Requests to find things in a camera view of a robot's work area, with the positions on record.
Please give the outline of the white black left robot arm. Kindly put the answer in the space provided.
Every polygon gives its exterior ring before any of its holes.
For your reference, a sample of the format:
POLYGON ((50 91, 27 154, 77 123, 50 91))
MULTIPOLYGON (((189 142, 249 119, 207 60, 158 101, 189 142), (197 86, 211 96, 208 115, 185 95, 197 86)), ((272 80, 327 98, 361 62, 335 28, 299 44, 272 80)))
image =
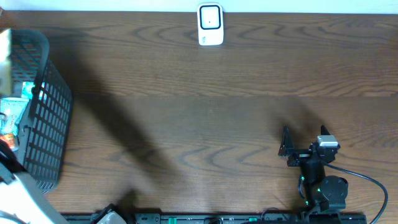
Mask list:
POLYGON ((92 215, 62 215, 45 198, 9 146, 1 141, 1 223, 127 224, 134 220, 112 204, 92 215))

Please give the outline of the orange snack packet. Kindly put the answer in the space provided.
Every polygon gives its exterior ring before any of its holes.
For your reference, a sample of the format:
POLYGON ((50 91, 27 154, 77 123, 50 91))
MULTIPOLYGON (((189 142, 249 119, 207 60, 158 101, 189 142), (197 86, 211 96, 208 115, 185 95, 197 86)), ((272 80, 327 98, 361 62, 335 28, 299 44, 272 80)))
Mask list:
POLYGON ((9 146, 11 151, 17 151, 19 149, 17 138, 12 133, 2 134, 1 141, 4 141, 9 146))

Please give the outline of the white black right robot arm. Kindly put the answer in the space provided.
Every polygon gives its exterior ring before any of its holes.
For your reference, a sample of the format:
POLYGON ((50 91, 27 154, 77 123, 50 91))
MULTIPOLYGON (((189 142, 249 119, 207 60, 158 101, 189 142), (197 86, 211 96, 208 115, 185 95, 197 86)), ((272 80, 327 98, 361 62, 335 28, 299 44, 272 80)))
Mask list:
POLYGON ((307 208, 302 212, 302 219, 307 223, 317 215, 338 213, 346 208, 347 180, 325 173, 325 166, 335 160, 339 149, 338 141, 325 126, 321 126, 321 135, 306 149, 295 148, 289 128, 283 128, 278 155, 287 158, 289 167, 300 168, 298 189, 306 200, 307 208))

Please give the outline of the light green candy packet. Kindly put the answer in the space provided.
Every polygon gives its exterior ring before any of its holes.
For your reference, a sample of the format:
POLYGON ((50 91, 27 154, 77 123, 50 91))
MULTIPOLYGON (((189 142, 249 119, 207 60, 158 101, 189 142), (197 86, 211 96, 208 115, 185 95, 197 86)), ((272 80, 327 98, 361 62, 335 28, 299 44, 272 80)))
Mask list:
POLYGON ((18 135, 18 125, 28 102, 29 99, 27 98, 8 97, 1 99, 1 134, 18 135))

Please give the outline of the small teal gum pack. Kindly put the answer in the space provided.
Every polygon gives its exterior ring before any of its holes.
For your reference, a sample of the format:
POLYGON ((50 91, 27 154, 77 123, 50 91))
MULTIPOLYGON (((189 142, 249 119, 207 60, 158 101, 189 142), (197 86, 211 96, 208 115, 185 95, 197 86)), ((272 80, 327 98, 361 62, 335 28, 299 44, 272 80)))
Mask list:
MULTIPOLYGON (((23 82, 22 83, 22 91, 21 91, 21 98, 32 100, 34 97, 33 89, 35 88, 34 82, 23 82)), ((39 99, 47 99, 47 95, 40 90, 39 99)))

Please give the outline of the yellow white snack bag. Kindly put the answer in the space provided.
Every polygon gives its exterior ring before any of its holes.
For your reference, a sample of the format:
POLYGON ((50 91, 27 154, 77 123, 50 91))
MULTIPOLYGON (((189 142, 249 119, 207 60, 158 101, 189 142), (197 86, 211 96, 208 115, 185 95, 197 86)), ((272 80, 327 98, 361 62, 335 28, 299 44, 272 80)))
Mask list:
POLYGON ((10 29, 1 32, 1 94, 10 95, 12 93, 12 76, 10 59, 12 34, 10 29))

